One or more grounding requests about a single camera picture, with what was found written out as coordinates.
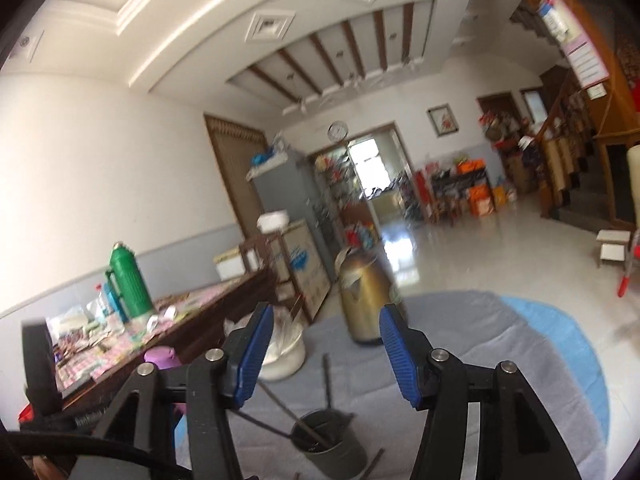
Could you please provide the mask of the dark chopstick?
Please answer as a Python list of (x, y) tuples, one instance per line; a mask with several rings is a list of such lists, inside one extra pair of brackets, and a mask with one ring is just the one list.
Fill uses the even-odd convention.
[(375, 456), (373, 456), (371, 463), (363, 471), (359, 480), (368, 480), (371, 477), (372, 472), (375, 470), (376, 466), (378, 466), (378, 463), (380, 462), (384, 453), (385, 453), (385, 448), (378, 449), (378, 452), (375, 453)]
[(268, 432), (270, 432), (270, 434), (275, 434), (278, 437), (281, 438), (285, 438), (286, 440), (292, 440), (292, 436), (291, 434), (287, 434), (286, 432), (284, 432), (283, 430), (280, 430), (276, 427), (273, 427), (271, 425), (266, 424), (265, 422), (262, 422), (261, 420), (250, 416), (249, 414), (243, 413), (241, 411), (238, 410), (232, 410), (233, 415), (238, 416), (240, 419), (245, 420), (246, 422), (249, 422), (250, 424), (252, 424), (253, 426), (256, 426), (262, 430), (266, 430)]
[(302, 428), (309, 437), (314, 438), (314, 440), (325, 448), (330, 448), (332, 446), (332, 443), (329, 440), (326, 440), (325, 437), (322, 437), (321, 434), (318, 434), (316, 430), (313, 430), (303, 419), (298, 417), (262, 380), (258, 380), (257, 385), (262, 389), (266, 396), (268, 396), (268, 398), (276, 404), (284, 414), (287, 414), (289, 418), (292, 418), (296, 425)]
[(332, 391), (332, 377), (331, 377), (331, 360), (330, 360), (330, 356), (327, 353), (325, 353), (322, 356), (322, 374), (323, 374), (324, 396), (326, 397), (326, 408), (328, 410), (332, 410), (333, 391)]

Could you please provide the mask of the dark grey utensil holder cup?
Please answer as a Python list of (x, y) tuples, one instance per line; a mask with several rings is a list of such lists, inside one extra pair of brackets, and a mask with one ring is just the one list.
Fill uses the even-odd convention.
[(310, 412), (291, 431), (294, 448), (301, 452), (326, 478), (353, 479), (368, 464), (352, 422), (354, 414), (335, 408)]

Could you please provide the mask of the dark wooden sideboard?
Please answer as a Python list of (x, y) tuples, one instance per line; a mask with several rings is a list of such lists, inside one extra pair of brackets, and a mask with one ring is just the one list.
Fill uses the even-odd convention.
[(188, 364), (207, 349), (224, 341), (224, 320), (237, 321), (250, 314), (261, 301), (276, 301), (276, 277), (268, 269), (245, 274), (237, 281), (225, 282), (224, 290), (204, 300), (201, 307), (172, 324), (140, 348), (125, 350), (117, 347), (118, 360), (107, 364), (98, 378), (86, 376), (86, 383), (62, 393), (64, 410), (90, 410), (98, 404), (109, 404), (134, 368), (144, 362), (144, 354), (155, 346), (176, 350), (183, 364)]

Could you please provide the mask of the purple thermos bottle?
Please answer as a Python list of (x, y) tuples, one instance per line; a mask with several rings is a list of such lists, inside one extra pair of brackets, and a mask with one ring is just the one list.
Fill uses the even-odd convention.
[(159, 370), (170, 370), (180, 367), (180, 361), (176, 350), (168, 346), (155, 346), (145, 352), (145, 362), (154, 364)]

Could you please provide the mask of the white bowl with plastic wrap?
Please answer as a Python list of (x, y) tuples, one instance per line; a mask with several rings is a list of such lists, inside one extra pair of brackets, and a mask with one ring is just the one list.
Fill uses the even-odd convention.
[(258, 375), (263, 382), (291, 377), (306, 359), (303, 324), (295, 321), (286, 307), (274, 306), (272, 310), (272, 335)]

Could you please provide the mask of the grey table cloth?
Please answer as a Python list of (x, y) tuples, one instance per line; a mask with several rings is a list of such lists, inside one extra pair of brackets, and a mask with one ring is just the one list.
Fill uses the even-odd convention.
[[(606, 443), (573, 373), (554, 344), (501, 297), (477, 290), (428, 292), (405, 298), (404, 307), (411, 327), (462, 362), (489, 368), (504, 360), (514, 362), (558, 427), (582, 478), (604, 478)], [(321, 359), (327, 353), (334, 408), (355, 415), (352, 428), (369, 455), (385, 448), (373, 478), (408, 478), (425, 415), (401, 396), (384, 348), (355, 344), (340, 316), (308, 328), (304, 343), (304, 365), (268, 387), (297, 415), (323, 408)], [(293, 426), (262, 389), (255, 391), (243, 410), (283, 431)]]

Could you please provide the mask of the gold electric kettle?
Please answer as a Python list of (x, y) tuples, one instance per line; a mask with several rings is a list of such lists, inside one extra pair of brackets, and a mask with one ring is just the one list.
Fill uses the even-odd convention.
[(399, 290), (376, 252), (347, 247), (335, 259), (341, 306), (349, 335), (356, 344), (378, 346), (380, 312), (386, 304), (396, 304), (402, 315), (406, 309)]

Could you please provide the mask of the blue under cloth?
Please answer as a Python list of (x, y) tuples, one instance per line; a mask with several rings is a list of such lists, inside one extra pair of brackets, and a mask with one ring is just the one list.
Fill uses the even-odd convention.
[(502, 301), (548, 338), (573, 373), (600, 425), (604, 442), (610, 434), (610, 400), (602, 366), (588, 338), (570, 315), (542, 302), (502, 296)]

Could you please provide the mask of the dark wooden side table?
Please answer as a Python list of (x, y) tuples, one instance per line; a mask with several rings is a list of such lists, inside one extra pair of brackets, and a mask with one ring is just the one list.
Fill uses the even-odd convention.
[(436, 219), (445, 216), (453, 226), (463, 214), (463, 205), (477, 214), (490, 214), (497, 208), (494, 190), (486, 168), (464, 174), (441, 171), (430, 177)]

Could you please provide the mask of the grey refrigerator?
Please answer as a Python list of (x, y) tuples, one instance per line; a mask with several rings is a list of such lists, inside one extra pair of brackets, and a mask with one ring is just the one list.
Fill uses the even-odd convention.
[(285, 210), (291, 220), (307, 223), (328, 277), (335, 282), (334, 261), (343, 247), (337, 212), (308, 157), (292, 148), (277, 152), (250, 168), (246, 180), (254, 186), (265, 212)]

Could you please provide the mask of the brown wooden door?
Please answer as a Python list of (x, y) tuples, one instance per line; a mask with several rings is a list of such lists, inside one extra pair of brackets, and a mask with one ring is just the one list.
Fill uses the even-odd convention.
[(251, 238), (259, 234), (257, 219), (264, 213), (264, 207), (246, 176), (253, 157), (266, 150), (266, 137), (262, 131), (238, 122), (212, 115), (204, 118), (235, 217), (244, 237)]

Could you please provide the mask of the wooden stair railing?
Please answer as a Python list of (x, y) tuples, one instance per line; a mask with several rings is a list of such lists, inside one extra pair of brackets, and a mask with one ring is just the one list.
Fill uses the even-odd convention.
[(536, 134), (541, 156), (540, 215), (597, 231), (608, 224), (608, 196), (585, 95), (568, 74)]

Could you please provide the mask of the framed wall picture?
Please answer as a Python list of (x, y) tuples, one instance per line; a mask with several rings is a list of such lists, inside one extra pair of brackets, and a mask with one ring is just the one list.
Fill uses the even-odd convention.
[(459, 126), (448, 104), (442, 104), (427, 110), (428, 118), (433, 125), (436, 136), (448, 136), (459, 131)]

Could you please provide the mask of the round wall clock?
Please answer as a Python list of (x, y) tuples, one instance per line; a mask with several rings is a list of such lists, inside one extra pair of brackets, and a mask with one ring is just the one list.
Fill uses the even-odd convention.
[(344, 122), (332, 122), (328, 128), (328, 138), (334, 142), (342, 142), (348, 136), (348, 127)]

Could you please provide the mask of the wall calendar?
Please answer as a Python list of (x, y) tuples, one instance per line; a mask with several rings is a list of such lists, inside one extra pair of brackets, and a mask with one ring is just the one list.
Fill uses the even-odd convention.
[(598, 50), (564, 0), (541, 0), (537, 13), (560, 46), (583, 89), (608, 79), (610, 73)]

